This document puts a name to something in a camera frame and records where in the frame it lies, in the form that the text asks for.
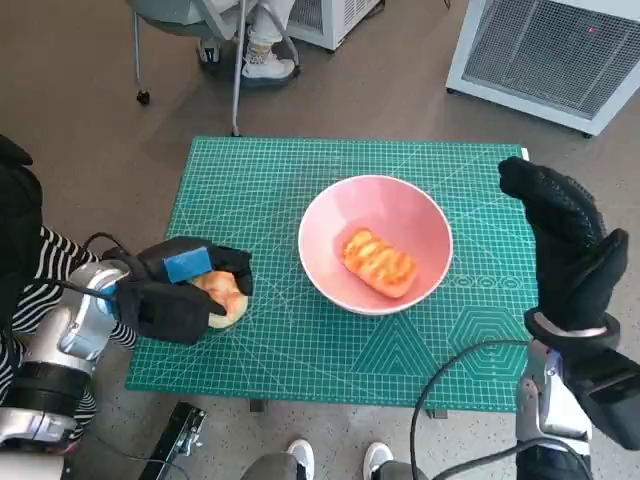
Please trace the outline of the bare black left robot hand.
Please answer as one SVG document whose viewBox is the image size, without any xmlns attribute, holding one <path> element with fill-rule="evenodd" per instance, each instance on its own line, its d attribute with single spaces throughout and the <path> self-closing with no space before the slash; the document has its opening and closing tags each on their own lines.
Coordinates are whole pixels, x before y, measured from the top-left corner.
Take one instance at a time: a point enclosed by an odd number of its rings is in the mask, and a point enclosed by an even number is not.
<svg viewBox="0 0 640 480">
<path fill-rule="evenodd" d="M 156 281 L 179 284 L 210 272 L 227 272 L 244 295 L 253 295 L 252 256 L 243 250 L 203 238 L 178 236 L 143 250 L 136 258 Z"/>
</svg>

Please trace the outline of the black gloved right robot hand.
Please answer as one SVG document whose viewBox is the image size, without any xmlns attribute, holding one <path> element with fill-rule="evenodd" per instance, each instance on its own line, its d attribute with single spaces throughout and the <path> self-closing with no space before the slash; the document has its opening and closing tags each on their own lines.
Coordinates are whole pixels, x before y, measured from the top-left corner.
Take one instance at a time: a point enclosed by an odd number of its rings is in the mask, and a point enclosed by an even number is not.
<svg viewBox="0 0 640 480">
<path fill-rule="evenodd" d="M 607 231 L 579 182 L 518 157 L 498 165 L 500 189 L 522 202 L 536 246 L 538 308 L 566 331 L 603 328 L 628 264 L 628 233 Z"/>
</svg>

